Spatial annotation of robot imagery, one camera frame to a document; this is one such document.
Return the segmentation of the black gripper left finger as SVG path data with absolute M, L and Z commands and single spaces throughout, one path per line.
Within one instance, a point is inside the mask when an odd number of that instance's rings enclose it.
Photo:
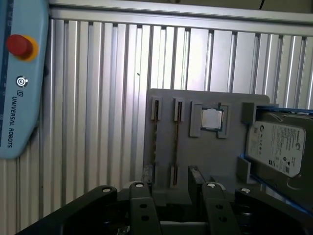
M 160 235 L 151 195 L 153 167 L 118 191 L 102 185 L 21 230 L 21 235 Z

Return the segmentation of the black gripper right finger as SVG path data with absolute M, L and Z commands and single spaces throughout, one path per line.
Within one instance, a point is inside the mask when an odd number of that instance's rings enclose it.
M 229 195 L 207 182 L 197 166 L 188 167 L 188 192 L 196 217 L 211 235 L 311 235 L 313 217 L 258 189 Z

